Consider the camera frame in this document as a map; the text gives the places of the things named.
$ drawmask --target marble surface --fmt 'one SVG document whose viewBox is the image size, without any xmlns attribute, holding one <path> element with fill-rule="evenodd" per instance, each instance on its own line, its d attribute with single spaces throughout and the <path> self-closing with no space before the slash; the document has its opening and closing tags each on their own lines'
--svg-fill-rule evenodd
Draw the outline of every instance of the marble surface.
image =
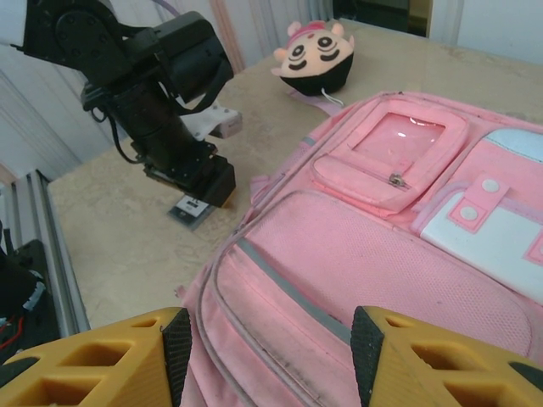
<svg viewBox="0 0 543 407">
<path fill-rule="evenodd" d="M 349 81 L 336 95 L 346 103 L 381 91 L 428 92 L 543 124 L 543 66 L 357 23 L 345 28 L 356 42 Z M 271 174 L 326 118 L 286 95 L 270 74 L 276 65 L 269 58 L 247 69 L 219 98 L 244 115 L 241 133 L 213 140 L 233 163 L 238 189 L 195 232 L 166 214 L 181 194 L 114 149 L 51 184 L 92 327 L 178 305 L 174 288 L 191 282 L 249 207 L 249 179 Z"/>
</svg>

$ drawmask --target yellow 3d printed part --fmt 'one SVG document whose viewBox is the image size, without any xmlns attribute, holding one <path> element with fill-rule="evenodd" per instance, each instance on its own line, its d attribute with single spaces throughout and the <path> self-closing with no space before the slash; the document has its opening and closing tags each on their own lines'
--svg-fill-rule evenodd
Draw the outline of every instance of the yellow 3d printed part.
<svg viewBox="0 0 543 407">
<path fill-rule="evenodd" d="M 188 313 L 178 308 L 46 343 L 7 362 L 22 372 L 0 382 L 0 406 L 177 407 L 182 387 L 170 386 L 170 374 L 180 368 L 184 380 L 190 346 Z"/>
<path fill-rule="evenodd" d="M 360 307 L 351 340 L 364 406 L 543 406 L 540 367 L 470 337 L 386 309 Z M 378 360 L 374 377 L 373 360 Z"/>
</svg>

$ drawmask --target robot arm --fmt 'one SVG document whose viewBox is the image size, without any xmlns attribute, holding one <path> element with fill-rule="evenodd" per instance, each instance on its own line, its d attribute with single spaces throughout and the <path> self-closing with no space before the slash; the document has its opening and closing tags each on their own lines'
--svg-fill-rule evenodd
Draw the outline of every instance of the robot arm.
<svg viewBox="0 0 543 407">
<path fill-rule="evenodd" d="M 79 70 L 88 79 L 83 108 L 103 112 L 120 154 L 143 164 L 147 176 L 215 206 L 232 193 L 233 167 L 213 144 L 195 140 L 179 117 L 207 109 L 233 77 L 200 14 L 130 27 L 119 23 L 109 0 L 0 0 L 0 42 Z M 202 95 L 192 110 L 176 101 Z M 117 123 L 132 139 L 136 159 L 122 152 Z"/>
</svg>

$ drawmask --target plush toy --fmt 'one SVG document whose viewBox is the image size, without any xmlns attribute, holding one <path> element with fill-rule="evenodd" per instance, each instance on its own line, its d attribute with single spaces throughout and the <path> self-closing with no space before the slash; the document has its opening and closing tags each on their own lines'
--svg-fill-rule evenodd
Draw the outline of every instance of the plush toy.
<svg viewBox="0 0 543 407">
<path fill-rule="evenodd" d="M 288 28 L 286 48 L 273 55 L 281 63 L 271 70 L 284 82 L 306 96 L 336 92 L 347 81 L 353 63 L 355 38 L 344 39 L 340 23 L 326 28 L 324 21 L 313 21 L 305 27 L 295 21 Z"/>
</svg>

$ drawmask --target white curtain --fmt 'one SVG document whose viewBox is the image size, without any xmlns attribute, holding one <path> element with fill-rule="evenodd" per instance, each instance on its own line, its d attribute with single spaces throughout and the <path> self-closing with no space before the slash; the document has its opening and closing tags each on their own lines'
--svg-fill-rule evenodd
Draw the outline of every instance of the white curtain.
<svg viewBox="0 0 543 407">
<path fill-rule="evenodd" d="M 155 26 L 170 19 L 171 11 L 200 12 L 215 27 L 237 72 L 285 44 L 292 21 L 332 18 L 332 0 L 111 2 L 118 20 L 128 25 Z M 39 169 L 55 179 L 111 148 L 109 127 L 81 109 L 83 83 L 73 70 L 0 47 L 0 165 L 16 176 Z"/>
</svg>

